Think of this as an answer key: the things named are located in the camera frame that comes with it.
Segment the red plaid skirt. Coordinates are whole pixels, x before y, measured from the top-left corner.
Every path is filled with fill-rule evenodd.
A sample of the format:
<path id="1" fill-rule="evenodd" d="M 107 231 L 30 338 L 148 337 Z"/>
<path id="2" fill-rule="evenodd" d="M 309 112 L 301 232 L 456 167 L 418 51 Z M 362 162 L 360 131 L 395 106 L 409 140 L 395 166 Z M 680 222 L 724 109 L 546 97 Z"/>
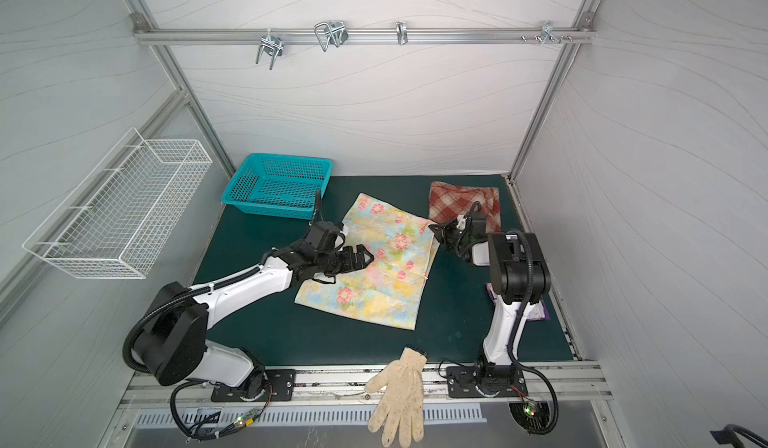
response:
<path id="1" fill-rule="evenodd" d="M 428 218 L 436 223 L 446 223 L 466 214 L 478 202 L 486 216 L 486 232 L 499 232 L 501 223 L 500 192 L 495 187 L 464 187 L 434 181 L 430 185 Z"/>

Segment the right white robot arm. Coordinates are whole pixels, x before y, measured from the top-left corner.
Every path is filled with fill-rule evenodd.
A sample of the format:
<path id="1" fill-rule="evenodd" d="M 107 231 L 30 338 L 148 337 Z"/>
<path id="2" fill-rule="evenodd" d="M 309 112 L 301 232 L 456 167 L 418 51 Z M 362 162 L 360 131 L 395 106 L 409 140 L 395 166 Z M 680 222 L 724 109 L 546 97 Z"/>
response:
<path id="1" fill-rule="evenodd" d="M 470 374 L 490 395 L 524 383 L 518 349 L 526 323 L 551 288 L 549 269 L 536 235 L 519 230 L 487 230 L 475 202 L 457 218 L 431 223 L 435 239 L 463 261 L 489 268 L 494 314 Z"/>

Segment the floral skirt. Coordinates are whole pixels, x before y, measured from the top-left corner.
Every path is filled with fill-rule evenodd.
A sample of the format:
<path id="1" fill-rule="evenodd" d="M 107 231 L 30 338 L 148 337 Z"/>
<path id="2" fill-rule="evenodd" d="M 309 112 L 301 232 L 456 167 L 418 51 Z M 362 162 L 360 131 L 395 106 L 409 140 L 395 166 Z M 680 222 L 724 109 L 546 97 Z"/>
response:
<path id="1" fill-rule="evenodd" d="M 373 261 L 339 274 L 332 284 L 304 282 L 295 303 L 322 312 L 413 331 L 440 243 L 431 221 L 365 193 L 342 219 L 346 244 L 364 246 Z"/>

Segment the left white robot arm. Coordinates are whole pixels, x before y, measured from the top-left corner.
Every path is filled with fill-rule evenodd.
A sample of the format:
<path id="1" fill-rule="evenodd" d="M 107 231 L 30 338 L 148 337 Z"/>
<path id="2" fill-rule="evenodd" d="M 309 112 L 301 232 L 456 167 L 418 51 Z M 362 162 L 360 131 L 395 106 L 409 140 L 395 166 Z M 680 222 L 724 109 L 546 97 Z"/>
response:
<path id="1" fill-rule="evenodd" d="M 267 383 L 263 364 L 242 349 L 209 340 L 209 330 L 294 284 L 332 284 L 341 274 L 367 268 L 373 254 L 362 244 L 348 245 L 346 235 L 343 223 L 324 219 L 322 195 L 317 193 L 308 229 L 299 240 L 273 248 L 257 264 L 218 280 L 163 286 L 126 335 L 124 363 L 152 375 L 162 386 L 210 382 L 256 397 Z"/>

